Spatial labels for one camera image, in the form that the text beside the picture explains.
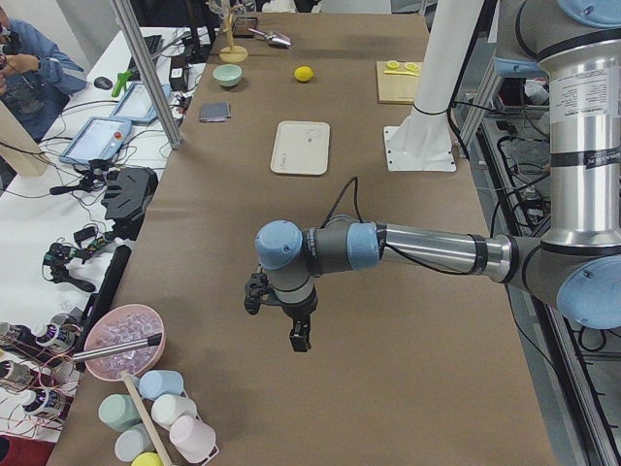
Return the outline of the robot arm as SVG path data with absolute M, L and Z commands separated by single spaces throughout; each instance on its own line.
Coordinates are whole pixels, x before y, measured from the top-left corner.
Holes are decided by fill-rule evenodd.
M 549 83 L 551 224 L 539 238 L 484 238 L 330 213 L 307 230 L 275 220 L 255 238 L 259 268 L 245 309 L 278 306 L 296 351 L 311 346 L 316 278 L 404 261 L 519 287 L 594 329 L 620 324 L 620 5 L 503 1 L 498 74 Z

